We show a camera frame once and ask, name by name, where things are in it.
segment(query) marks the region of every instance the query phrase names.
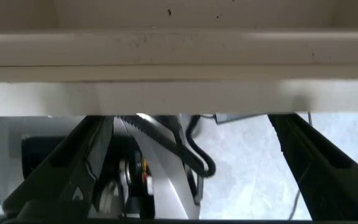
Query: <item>white shelf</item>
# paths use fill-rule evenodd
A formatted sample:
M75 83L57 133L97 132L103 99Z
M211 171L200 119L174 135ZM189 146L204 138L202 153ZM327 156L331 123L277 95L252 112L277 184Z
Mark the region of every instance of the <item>white shelf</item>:
M358 0L0 0L0 116L307 110L358 110Z

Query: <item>white shelf edge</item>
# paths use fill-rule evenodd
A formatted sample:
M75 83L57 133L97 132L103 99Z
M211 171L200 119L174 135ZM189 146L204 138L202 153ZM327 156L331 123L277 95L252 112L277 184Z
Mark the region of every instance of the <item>white shelf edge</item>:
M358 111L358 80L0 83L0 116Z
M0 33L0 66L358 65L358 30L113 29Z

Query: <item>gray floor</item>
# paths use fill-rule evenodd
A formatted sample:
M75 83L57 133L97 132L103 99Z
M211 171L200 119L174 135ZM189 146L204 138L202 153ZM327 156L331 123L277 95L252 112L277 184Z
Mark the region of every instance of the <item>gray floor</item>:
M312 118L317 130L358 162L358 114ZM205 183L201 218L288 218L298 187L266 116L220 126L203 119L195 140L217 165L216 175ZM310 219L302 198L294 219Z

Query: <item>silver metal panel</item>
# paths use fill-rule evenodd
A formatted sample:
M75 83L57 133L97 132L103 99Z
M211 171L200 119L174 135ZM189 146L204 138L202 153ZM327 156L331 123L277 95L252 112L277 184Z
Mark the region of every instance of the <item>silver metal panel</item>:
M22 140L32 136L66 136L82 119L82 116L0 118L1 203L24 180Z
M200 206L195 205L183 163L159 143L125 123L147 159L153 177L155 217L198 219Z

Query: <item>white wall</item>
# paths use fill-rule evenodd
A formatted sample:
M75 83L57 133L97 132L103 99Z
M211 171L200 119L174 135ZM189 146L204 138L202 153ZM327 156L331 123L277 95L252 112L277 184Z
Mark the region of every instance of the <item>white wall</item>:
M341 0L338 2L334 25L358 28L358 0Z
M55 0L64 28L324 27L337 0Z
M0 30L56 28L53 0L0 0Z

